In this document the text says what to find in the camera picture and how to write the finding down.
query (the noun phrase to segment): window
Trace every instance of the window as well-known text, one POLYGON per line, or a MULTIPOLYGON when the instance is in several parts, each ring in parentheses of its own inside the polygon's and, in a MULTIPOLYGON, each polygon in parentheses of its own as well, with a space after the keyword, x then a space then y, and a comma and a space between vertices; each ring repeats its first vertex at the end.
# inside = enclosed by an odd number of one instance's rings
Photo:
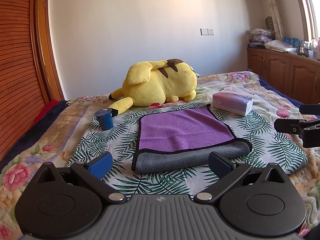
POLYGON ((320 36, 320 0, 298 0, 305 41, 320 36))

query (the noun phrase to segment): switch plate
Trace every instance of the switch plate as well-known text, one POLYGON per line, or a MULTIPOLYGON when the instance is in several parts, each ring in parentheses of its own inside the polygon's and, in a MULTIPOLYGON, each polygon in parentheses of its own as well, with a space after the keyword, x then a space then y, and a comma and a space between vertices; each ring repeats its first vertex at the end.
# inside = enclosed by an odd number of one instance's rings
POLYGON ((208 29, 207 28, 201 28, 201 35, 208 35, 208 29))
POLYGON ((214 29, 208 29, 208 35, 214 35, 214 29))

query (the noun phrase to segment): pink tissue pack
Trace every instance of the pink tissue pack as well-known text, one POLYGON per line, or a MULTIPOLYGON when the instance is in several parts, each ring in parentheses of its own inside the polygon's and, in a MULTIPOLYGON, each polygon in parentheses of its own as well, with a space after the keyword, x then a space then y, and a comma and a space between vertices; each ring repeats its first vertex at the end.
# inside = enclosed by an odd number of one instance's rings
POLYGON ((253 97, 229 92, 218 92, 212 95, 212 106, 228 112, 246 116, 252 110, 253 97))

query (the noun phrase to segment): microfiber cloth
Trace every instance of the microfiber cloth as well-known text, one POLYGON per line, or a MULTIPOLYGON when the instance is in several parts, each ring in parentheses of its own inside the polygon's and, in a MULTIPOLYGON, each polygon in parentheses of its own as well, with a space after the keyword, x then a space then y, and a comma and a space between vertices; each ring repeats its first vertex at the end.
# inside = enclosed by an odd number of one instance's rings
POLYGON ((212 151, 228 159, 248 154, 251 143, 237 138, 209 107, 140 118, 132 170, 160 172, 202 165, 212 151))

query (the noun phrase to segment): stuffed animal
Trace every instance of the stuffed animal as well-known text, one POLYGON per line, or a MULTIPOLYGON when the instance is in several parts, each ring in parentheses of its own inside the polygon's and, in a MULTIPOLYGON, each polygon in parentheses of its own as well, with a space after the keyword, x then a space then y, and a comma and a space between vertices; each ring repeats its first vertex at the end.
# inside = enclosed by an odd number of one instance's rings
POLYGON ((180 59, 138 62, 129 68, 122 88, 109 96, 109 99, 124 98, 109 108, 112 116, 116 116, 133 105, 172 103, 179 98, 189 102, 196 97, 196 86, 196 73, 180 59))

